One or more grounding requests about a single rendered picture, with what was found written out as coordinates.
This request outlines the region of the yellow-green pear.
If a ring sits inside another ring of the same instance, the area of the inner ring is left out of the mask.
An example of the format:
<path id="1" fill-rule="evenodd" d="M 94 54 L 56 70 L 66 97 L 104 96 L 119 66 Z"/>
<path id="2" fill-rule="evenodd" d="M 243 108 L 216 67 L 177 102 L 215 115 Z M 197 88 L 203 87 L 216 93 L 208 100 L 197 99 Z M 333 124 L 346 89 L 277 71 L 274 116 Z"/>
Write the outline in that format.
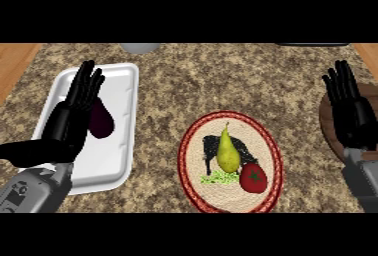
<path id="1" fill-rule="evenodd" d="M 225 173 L 237 171 L 240 164 L 239 152 L 233 146 L 227 129 L 222 129 L 216 149 L 216 164 Z"/>

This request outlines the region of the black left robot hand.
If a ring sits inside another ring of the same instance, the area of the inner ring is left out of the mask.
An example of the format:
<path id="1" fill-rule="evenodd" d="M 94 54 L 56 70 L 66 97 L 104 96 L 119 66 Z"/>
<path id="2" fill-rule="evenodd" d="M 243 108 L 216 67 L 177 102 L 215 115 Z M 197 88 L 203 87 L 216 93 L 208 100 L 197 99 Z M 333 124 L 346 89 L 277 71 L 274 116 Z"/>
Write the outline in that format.
<path id="1" fill-rule="evenodd" d="M 84 61 L 70 82 L 66 98 L 50 113 L 41 137 L 0 144 L 0 160 L 27 168 L 44 163 L 69 163 L 84 147 L 92 106 L 104 81 L 94 61 Z"/>

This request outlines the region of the white rectangular tray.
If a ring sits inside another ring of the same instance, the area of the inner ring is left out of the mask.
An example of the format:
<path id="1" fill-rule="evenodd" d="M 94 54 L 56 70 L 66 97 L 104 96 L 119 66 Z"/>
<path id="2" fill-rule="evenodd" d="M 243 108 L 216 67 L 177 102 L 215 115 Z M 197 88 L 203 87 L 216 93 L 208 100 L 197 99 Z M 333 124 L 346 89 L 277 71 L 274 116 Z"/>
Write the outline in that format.
<path id="1" fill-rule="evenodd" d="M 115 189 L 125 182 L 132 165 L 138 68 L 132 63 L 94 68 L 104 76 L 98 98 L 113 119 L 113 131 L 101 139 L 87 133 L 73 162 L 70 195 Z"/>

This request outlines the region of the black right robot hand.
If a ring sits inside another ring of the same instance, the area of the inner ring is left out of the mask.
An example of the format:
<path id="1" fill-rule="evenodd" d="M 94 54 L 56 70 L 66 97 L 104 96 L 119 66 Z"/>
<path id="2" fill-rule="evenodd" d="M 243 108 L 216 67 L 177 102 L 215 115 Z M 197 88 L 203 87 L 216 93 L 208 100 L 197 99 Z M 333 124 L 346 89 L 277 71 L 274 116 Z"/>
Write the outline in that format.
<path id="1" fill-rule="evenodd" d="M 321 76 L 332 107 L 336 139 L 345 148 L 376 150 L 378 119 L 367 98 L 361 96 L 354 74 L 345 60 Z"/>

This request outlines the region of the red tomato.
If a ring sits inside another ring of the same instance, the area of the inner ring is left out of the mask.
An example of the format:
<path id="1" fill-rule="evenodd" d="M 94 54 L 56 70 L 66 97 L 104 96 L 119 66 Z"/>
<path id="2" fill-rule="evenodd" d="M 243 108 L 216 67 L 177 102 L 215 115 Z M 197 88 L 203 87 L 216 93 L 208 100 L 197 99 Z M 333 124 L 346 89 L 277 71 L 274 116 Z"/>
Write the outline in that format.
<path id="1" fill-rule="evenodd" d="M 239 184 L 247 193 L 262 193 L 267 189 L 267 176 L 255 163 L 246 163 L 239 175 Z"/>

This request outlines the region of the oval red-rimmed placemat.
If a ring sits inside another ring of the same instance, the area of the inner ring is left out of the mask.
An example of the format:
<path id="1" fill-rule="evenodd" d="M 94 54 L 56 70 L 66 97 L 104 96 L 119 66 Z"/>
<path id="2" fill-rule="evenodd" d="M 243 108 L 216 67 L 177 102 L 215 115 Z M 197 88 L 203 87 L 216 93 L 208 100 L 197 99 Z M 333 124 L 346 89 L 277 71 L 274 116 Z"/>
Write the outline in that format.
<path id="1" fill-rule="evenodd" d="M 225 173 L 216 164 L 216 149 L 227 129 L 240 164 Z M 246 163 L 259 165 L 267 176 L 262 193 L 247 193 L 239 184 Z M 177 155 L 178 177 L 196 209 L 208 213 L 256 213 L 271 210 L 283 184 L 283 164 L 274 140 L 259 123 L 246 115 L 218 111 L 202 116 L 185 131 Z"/>

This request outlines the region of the brown wooden bowl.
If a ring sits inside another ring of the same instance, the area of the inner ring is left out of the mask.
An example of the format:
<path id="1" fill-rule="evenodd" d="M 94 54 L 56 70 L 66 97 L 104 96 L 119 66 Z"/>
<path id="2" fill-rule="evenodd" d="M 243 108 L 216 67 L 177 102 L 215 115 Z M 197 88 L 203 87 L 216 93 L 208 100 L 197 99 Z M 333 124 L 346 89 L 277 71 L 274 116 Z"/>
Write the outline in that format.
<path id="1" fill-rule="evenodd" d="M 378 86 L 370 84 L 357 84 L 358 91 L 361 96 L 367 99 L 374 116 L 378 118 Z M 335 129 L 333 129 L 333 120 L 332 120 L 332 108 L 327 100 L 327 95 L 323 95 L 318 105 L 318 122 L 320 122 L 320 130 L 324 136 L 324 141 L 329 145 L 329 148 L 339 159 L 343 161 L 343 148 L 340 143 L 336 140 Z"/>

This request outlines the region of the dark purple eggplant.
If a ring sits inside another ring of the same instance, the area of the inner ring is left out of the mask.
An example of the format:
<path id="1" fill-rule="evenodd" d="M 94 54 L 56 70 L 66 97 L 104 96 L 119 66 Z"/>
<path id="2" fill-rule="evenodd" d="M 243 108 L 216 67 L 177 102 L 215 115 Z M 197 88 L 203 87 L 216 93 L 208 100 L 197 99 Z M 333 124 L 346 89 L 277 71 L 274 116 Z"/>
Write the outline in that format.
<path id="1" fill-rule="evenodd" d="M 101 99 L 95 98 L 91 108 L 88 131 L 97 139 L 106 138 L 113 132 L 115 124 Z"/>

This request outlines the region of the grey round object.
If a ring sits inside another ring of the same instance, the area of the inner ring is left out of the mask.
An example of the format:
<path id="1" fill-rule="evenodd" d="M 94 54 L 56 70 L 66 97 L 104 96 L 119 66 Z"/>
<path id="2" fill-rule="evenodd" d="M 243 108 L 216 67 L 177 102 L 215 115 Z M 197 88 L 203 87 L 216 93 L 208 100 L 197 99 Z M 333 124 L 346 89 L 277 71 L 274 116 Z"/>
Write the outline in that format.
<path id="1" fill-rule="evenodd" d="M 131 54 L 146 54 L 159 48 L 157 43 L 120 43 L 122 49 Z"/>

